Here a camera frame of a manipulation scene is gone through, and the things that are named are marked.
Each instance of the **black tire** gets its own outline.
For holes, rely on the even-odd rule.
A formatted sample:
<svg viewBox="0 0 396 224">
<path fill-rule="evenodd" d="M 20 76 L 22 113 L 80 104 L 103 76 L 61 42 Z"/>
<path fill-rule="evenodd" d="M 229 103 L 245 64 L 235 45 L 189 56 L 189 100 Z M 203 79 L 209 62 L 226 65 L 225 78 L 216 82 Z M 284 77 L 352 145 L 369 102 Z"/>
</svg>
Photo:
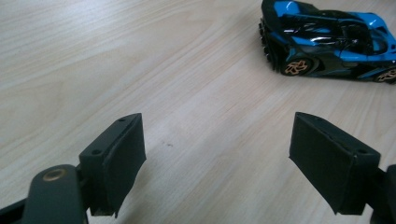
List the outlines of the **black tire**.
<svg viewBox="0 0 396 224">
<path fill-rule="evenodd" d="M 379 74 L 374 78 L 374 82 L 393 82 L 396 80 L 396 68 L 391 68 L 388 71 Z"/>
<path fill-rule="evenodd" d="M 285 62 L 280 72 L 285 76 L 295 77 L 306 74 L 312 69 L 313 63 L 306 58 L 293 59 Z"/>
</svg>

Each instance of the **toy car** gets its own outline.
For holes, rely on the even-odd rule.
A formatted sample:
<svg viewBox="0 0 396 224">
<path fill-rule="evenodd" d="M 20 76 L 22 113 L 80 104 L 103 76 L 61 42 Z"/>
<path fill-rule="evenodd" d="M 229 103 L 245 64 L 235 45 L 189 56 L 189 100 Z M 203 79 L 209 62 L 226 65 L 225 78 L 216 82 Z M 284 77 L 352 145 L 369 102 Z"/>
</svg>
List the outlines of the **toy car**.
<svg viewBox="0 0 396 224">
<path fill-rule="evenodd" d="M 396 40 L 374 13 L 263 0 L 259 30 L 267 60 L 283 75 L 396 83 Z"/>
</svg>

